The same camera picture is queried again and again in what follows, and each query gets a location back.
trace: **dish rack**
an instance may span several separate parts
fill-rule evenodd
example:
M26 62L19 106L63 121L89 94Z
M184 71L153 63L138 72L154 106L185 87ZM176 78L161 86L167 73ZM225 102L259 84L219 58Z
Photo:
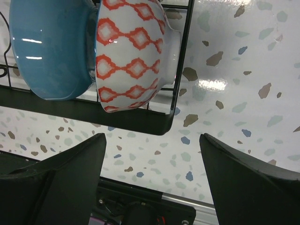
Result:
M5 76L8 78L8 85L0 85L0 106L101 124L151 135L165 134L171 129L175 115L194 1L195 0L189 0L187 6L162 4L163 8L187 11L174 86L161 89L161 91L172 93L169 114L151 110L149 103L145 108L107 113L102 108L98 96L96 101L78 98L68 101L46 101L36 96L31 90L13 87L9 69L18 69L18 67L8 64L7 53L11 48L10 42L7 50L3 53L5 64L0 64L0 69L4 71L0 74L0 78ZM100 3L99 0L94 0L93 2L95 4ZM9 29L9 24L4 15L1 12L0 15Z

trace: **black mechanical part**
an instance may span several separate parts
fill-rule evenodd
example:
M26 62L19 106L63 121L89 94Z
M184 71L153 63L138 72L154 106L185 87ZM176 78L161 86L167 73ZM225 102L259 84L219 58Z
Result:
M131 204L125 211L122 225L158 225L156 210L145 203Z

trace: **white speckled wall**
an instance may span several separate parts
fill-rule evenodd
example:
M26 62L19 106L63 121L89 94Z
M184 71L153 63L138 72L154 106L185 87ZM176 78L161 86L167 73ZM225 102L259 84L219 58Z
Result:
M297 0L196 1L176 116L164 136L0 107L0 150L45 159L103 132L102 176L207 203L212 198L199 147L204 132L300 171L299 8ZM8 15L8 0L0 10ZM185 13L169 11L168 17L180 29ZM7 45L0 20L0 53ZM9 60L13 65L11 52ZM17 71L13 76L24 86Z

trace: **blue bowl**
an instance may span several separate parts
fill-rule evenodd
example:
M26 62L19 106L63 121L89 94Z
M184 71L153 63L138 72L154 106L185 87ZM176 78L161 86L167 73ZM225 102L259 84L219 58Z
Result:
M40 98L68 100L91 86L97 14L91 0L11 0L15 60Z

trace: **bowl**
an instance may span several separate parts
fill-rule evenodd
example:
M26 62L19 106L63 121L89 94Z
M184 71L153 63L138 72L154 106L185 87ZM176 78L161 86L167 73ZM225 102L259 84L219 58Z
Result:
M11 0L15 60L40 98L68 100L91 86L97 14L90 0Z
M176 76L180 32L157 0L102 0L96 33L96 84L108 113L147 104Z

